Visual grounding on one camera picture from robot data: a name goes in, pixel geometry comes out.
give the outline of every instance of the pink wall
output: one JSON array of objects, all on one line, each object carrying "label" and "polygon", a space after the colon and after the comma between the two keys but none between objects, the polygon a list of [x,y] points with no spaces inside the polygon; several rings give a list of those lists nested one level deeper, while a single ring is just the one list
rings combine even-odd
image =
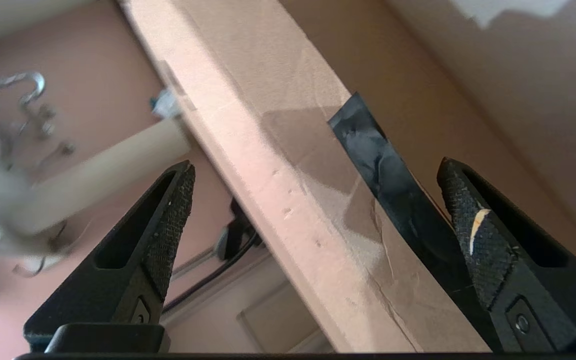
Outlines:
[{"label": "pink wall", "polygon": [[[77,144],[75,155],[55,164],[48,173],[92,157],[157,121],[150,113],[149,98],[159,93],[162,84],[110,1],[94,2],[1,39],[0,77],[30,70],[41,72],[46,79],[40,103],[50,103],[58,111],[54,139],[33,143],[35,155],[50,152],[64,138]],[[0,92],[0,121],[21,119],[16,102],[29,88],[19,86]],[[178,264],[212,246],[231,218],[230,194],[206,155],[195,145],[187,158],[196,166],[198,180]],[[71,219],[68,235],[72,239],[82,235],[73,253],[38,276],[14,275],[11,270],[16,260],[0,258],[0,359],[27,353],[21,335],[23,323],[157,175]]]}]

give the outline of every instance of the ceiling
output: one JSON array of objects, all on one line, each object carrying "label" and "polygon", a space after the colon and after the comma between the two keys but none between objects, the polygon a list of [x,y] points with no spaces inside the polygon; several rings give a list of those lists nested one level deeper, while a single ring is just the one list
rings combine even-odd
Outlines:
[{"label": "ceiling", "polygon": [[94,0],[0,0],[0,37]]}]

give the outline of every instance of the metal screw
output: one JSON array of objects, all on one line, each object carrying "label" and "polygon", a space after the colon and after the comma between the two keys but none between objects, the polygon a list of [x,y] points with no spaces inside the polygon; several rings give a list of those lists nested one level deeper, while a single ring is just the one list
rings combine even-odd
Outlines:
[{"label": "metal screw", "polygon": [[525,317],[524,314],[519,314],[517,315],[514,327],[522,334],[527,334],[530,331],[530,322],[528,322],[528,318]]}]

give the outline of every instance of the cardboard tube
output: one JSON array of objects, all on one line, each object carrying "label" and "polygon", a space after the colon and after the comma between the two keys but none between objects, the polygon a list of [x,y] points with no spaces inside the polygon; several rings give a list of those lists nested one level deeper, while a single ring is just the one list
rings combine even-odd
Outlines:
[{"label": "cardboard tube", "polygon": [[162,120],[35,186],[0,208],[6,225],[31,236],[59,224],[190,151],[174,119]]}]

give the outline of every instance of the black cable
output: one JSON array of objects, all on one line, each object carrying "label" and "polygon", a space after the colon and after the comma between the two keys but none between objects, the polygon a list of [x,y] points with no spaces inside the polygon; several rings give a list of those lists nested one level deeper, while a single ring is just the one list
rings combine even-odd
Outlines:
[{"label": "black cable", "polygon": [[192,285],[192,287],[190,287],[190,289],[185,290],[181,295],[172,299],[169,303],[167,303],[167,305],[164,306],[164,309],[162,310],[161,313],[165,314],[165,313],[173,310],[174,307],[183,303],[183,301],[185,301],[190,296],[192,296],[192,294],[196,293],[197,290],[208,285],[208,283],[215,280],[217,278],[217,276],[222,275],[226,270],[228,270],[231,266],[233,266],[236,262],[238,262],[238,260],[241,259],[242,256],[244,256],[244,254],[246,254],[246,252],[248,250],[250,250],[250,248],[252,248],[252,246],[255,244],[255,240],[257,237],[258,237],[258,233],[255,232],[252,236],[250,236],[250,239],[247,241],[247,243],[245,243],[244,246],[242,246],[242,248],[239,249],[238,253],[236,253],[230,260],[228,260],[226,263],[221,265],[218,269],[213,271],[210,275],[202,278],[202,280],[197,282],[195,285]]}]

